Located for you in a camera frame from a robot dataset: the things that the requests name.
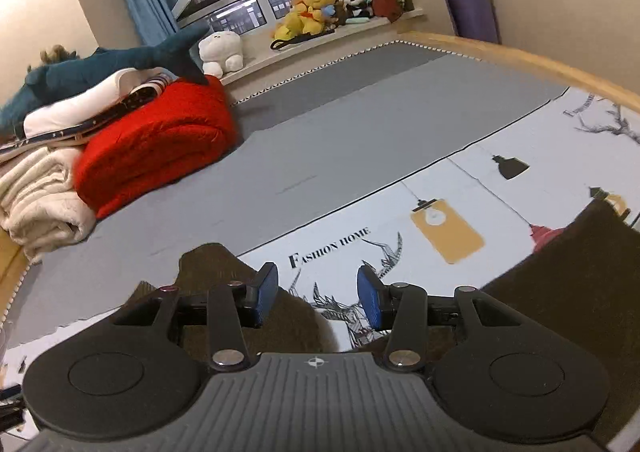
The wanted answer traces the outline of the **teal shark plush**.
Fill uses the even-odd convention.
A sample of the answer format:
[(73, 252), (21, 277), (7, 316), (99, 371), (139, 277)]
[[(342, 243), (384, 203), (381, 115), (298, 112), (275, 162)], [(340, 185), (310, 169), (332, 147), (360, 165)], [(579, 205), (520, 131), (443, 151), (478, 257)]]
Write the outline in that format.
[(45, 64), (28, 72), (18, 92), (1, 107), (1, 135), (12, 137), (27, 114), (79, 95), (119, 70), (166, 69), (195, 84), (207, 83), (190, 49), (209, 32), (205, 24), (189, 27), (154, 46), (99, 48), (89, 57)]

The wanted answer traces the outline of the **panda plush toy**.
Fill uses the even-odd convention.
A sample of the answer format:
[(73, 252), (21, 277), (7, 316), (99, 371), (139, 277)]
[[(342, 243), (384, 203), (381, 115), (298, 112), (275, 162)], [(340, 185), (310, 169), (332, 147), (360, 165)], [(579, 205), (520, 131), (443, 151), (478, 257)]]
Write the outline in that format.
[(373, 17), (372, 0), (344, 0), (349, 19), (371, 19)]

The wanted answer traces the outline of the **olive corduroy pants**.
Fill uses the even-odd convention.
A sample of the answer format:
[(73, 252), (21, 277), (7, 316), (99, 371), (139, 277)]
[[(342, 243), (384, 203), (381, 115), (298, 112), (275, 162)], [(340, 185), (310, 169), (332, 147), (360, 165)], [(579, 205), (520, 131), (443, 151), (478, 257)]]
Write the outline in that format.
[[(639, 236), (602, 200), (487, 287), (427, 294), (424, 368), (393, 371), (383, 352), (253, 356), (217, 372), (207, 293), (158, 290), (111, 323), (124, 389), (91, 437), (122, 450), (273, 451), (269, 412), (329, 424), (347, 451), (595, 451), (611, 396), (604, 356), (639, 333)], [(244, 440), (254, 441), (253, 449)]]

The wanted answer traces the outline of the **white folded cloth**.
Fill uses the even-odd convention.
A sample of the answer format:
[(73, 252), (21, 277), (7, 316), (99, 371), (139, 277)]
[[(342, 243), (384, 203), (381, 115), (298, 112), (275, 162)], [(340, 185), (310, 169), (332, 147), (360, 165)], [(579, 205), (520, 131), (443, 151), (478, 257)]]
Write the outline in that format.
[(163, 68), (118, 70), (79, 95), (29, 113), (23, 122), (25, 137), (32, 138), (80, 125), (115, 107), (122, 99), (138, 90), (149, 88), (158, 94), (174, 81), (175, 75)]

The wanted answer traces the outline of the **purple rolled mat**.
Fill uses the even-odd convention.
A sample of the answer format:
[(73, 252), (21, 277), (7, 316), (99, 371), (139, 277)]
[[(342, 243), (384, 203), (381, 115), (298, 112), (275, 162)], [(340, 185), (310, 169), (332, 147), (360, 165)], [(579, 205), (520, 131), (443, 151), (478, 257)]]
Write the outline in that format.
[(460, 38), (500, 44), (493, 0), (445, 0), (454, 34)]

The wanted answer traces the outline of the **striped folded cloth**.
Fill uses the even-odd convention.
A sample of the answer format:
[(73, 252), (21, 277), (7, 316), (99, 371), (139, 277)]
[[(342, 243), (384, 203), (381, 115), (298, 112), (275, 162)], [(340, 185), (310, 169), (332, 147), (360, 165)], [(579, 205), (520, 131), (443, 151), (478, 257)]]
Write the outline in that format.
[(115, 107), (100, 113), (80, 125), (61, 129), (61, 131), (51, 131), (51, 133), (42, 134), (32, 138), (25, 137), (22, 123), (18, 125), (18, 133), (9, 141), (2, 143), (1, 160), (10, 160), (12, 157), (16, 157), (17, 154), (41, 146), (55, 147), (64, 145), (82, 145), (100, 129), (121, 119), (129, 112), (143, 107), (150, 101), (160, 97), (161, 94), (163, 94), (163, 92), (156, 94), (153, 90), (149, 90), (149, 88), (146, 90), (138, 90), (127, 98), (122, 99), (122, 101), (120, 101)]

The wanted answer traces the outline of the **printed white bed sheet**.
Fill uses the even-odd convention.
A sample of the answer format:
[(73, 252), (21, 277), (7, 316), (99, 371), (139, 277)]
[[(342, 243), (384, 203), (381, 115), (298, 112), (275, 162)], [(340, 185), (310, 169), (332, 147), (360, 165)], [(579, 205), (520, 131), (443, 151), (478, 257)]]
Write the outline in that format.
[[(356, 346), (356, 334), (373, 339), (378, 334), (356, 303), (356, 271), (371, 265), (383, 282), (405, 281), (420, 285), (428, 293), (452, 294), (460, 283), (478, 287), (488, 283), (515, 257), (539, 252), (578, 211), (602, 198), (616, 214), (634, 219), (639, 208), (639, 174), (614, 176), (609, 157), (614, 157), (613, 136), (594, 134), (598, 128), (614, 127), (616, 120), (638, 121), (638, 115), (619, 109), (603, 98), (587, 96), (581, 90), (567, 90), (521, 120), (486, 140), (445, 157), (421, 171), (381, 189), (367, 198), (318, 218), (306, 227), (256, 246), (242, 254), (250, 264), (275, 261), (282, 287), (292, 295), (317, 306), (318, 313), (346, 316), (347, 321), (330, 322), (338, 347)], [(200, 197), (196, 189), (209, 193), (206, 173), (189, 178), (184, 185), (171, 187), (167, 201), (185, 207), (194, 223), (185, 225), (176, 218), (171, 227), (180, 229), (175, 237), (141, 225), (140, 237), (124, 241), (121, 264), (151, 265), (167, 279), (177, 272), (178, 251), (186, 253), (195, 243), (222, 242), (231, 228), (257, 228), (257, 221), (241, 216), (231, 226), (230, 219), (214, 219), (206, 228), (205, 214), (213, 214), (213, 200)], [(343, 423), (345, 416), (326, 413), (323, 422), (316, 413), (296, 420), (287, 436), (285, 415), (268, 416), (257, 444), (273, 451), (347, 451), (347, 445), (329, 440), (334, 431), (329, 424)], [(250, 449), (257, 444), (244, 440)]]

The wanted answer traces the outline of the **cream folded blanket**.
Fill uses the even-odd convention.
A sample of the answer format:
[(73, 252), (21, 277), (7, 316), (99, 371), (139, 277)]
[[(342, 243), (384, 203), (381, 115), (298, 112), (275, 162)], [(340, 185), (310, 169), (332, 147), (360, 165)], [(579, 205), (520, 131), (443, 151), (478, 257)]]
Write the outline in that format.
[(90, 235), (96, 214), (74, 186), (79, 148), (41, 147), (1, 164), (1, 228), (31, 263)]

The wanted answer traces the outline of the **yellow bear plush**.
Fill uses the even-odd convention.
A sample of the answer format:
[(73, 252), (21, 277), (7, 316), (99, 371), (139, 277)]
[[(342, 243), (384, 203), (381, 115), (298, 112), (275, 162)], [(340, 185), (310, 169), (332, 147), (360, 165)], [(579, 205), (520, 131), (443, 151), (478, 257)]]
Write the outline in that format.
[(334, 28), (338, 0), (294, 0), (290, 11), (272, 32), (273, 41), (291, 41), (299, 35), (318, 35)]

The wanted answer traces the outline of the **red folded blanket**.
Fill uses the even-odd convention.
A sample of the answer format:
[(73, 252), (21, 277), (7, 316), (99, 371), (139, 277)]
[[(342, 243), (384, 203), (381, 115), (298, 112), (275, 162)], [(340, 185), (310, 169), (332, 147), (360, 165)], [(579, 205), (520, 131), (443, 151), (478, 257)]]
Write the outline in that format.
[(211, 165), (239, 140), (224, 87), (178, 80), (101, 129), (75, 166), (75, 190), (104, 219), (148, 192)]

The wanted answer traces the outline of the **grey bed mattress cover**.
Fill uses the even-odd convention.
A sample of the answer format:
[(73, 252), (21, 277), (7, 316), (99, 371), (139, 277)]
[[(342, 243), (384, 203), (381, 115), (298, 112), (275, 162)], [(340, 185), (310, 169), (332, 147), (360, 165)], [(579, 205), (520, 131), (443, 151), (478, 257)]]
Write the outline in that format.
[(20, 345), (175, 279), (182, 254), (242, 254), (352, 203), (562, 94), (533, 74), (393, 43), (243, 102), (240, 146), (142, 195), (29, 269), (9, 312)]

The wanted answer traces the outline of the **white plush toy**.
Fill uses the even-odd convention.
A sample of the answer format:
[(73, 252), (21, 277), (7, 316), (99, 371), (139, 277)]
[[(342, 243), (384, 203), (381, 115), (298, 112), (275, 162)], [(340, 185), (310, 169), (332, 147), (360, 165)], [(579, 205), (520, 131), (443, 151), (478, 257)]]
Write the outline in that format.
[(233, 31), (209, 34), (198, 43), (198, 54), (203, 61), (203, 72), (217, 79), (244, 68), (242, 38)]

